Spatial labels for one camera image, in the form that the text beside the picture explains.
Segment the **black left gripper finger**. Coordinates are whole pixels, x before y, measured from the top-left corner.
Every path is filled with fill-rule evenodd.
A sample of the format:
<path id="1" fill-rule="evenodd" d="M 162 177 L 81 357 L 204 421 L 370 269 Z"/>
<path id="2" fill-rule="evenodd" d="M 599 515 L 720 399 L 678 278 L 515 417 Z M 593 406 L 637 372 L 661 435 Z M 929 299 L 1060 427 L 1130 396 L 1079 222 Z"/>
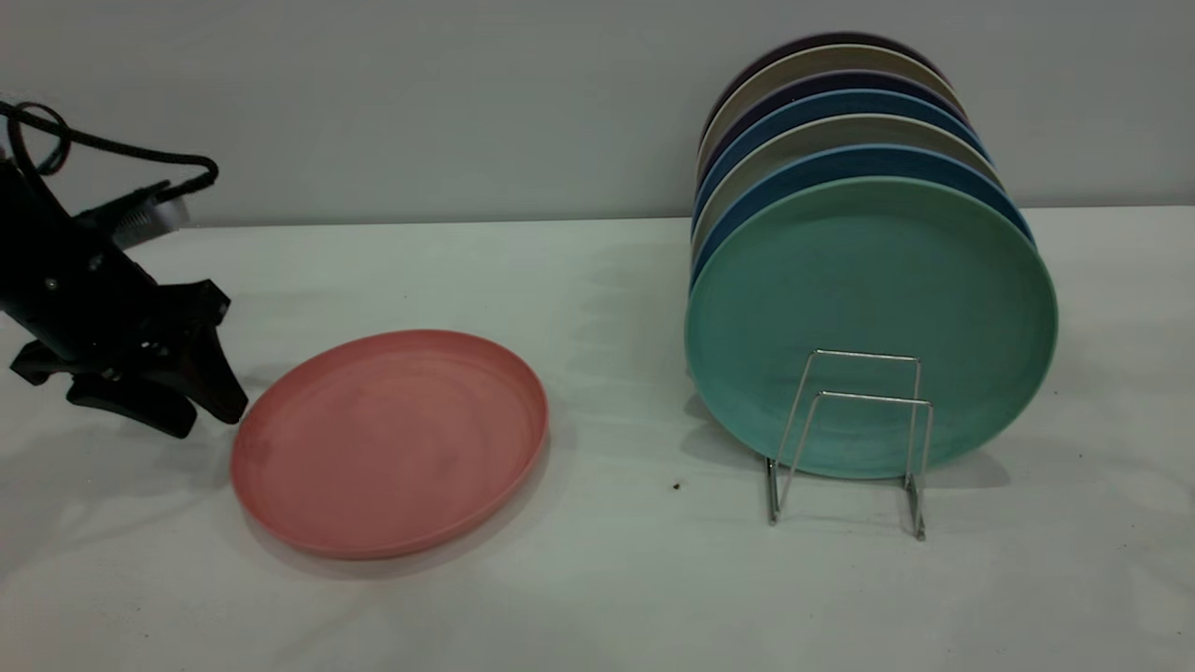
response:
<path id="1" fill-rule="evenodd" d="M 185 396 L 135 378 L 111 380 L 98 374 L 76 374 L 68 387 L 67 401 L 131 419 L 177 439 L 186 438 L 197 419 L 196 409 Z"/>
<path id="2" fill-rule="evenodd" d="M 201 322 L 188 326 L 182 358 L 186 395 L 223 424 L 239 424 L 249 404 L 217 336 L 217 326 Z"/>

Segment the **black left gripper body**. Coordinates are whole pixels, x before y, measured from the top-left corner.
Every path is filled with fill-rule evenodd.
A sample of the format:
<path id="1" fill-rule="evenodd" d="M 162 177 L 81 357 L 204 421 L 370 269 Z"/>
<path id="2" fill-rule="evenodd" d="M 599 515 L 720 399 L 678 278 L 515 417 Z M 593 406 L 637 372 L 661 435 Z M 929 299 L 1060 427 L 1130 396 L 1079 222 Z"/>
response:
<path id="1" fill-rule="evenodd" d="M 59 371 L 185 386 L 188 326 L 220 326 L 213 281 L 161 285 L 128 255 L 184 214 L 167 181 L 71 216 L 36 175 L 4 160 L 4 312 L 33 341 L 12 367 L 39 385 Z"/>

